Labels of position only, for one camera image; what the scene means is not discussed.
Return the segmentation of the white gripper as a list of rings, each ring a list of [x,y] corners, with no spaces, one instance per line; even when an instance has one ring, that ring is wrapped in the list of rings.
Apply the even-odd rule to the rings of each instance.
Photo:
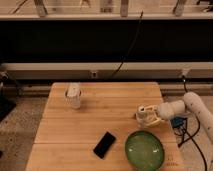
[[[164,102],[159,104],[158,106],[146,106],[145,111],[156,111],[158,116],[163,120],[170,120],[185,113],[185,103],[182,100]],[[161,124],[164,122],[162,119],[153,120],[152,122],[149,122],[147,126],[151,127]]]

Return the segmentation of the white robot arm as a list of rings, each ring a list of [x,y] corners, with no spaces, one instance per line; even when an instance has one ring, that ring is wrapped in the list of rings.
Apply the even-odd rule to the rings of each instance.
[[[181,117],[189,112],[198,118],[213,144],[213,113],[209,111],[201,97],[194,92],[185,93],[181,100],[146,106],[143,112],[148,117],[146,126]]]

